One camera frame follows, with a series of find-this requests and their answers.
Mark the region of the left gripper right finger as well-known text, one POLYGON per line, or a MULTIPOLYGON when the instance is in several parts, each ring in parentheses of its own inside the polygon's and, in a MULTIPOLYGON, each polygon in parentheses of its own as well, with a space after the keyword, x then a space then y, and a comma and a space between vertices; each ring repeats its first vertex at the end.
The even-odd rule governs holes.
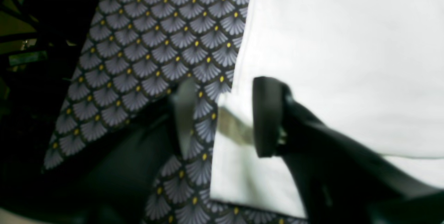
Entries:
POLYGON ((311 224, 442 224, 443 190, 328 127, 271 77, 253 80, 259 157, 287 165, 311 224))

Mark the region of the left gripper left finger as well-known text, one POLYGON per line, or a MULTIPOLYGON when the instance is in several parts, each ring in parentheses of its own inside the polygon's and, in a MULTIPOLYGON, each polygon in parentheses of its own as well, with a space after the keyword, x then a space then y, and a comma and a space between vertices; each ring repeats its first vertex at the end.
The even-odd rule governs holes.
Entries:
POLYGON ((195 102, 187 78, 60 167, 16 167, 11 181, 2 175, 1 223, 138 224, 157 173, 190 149, 195 102))

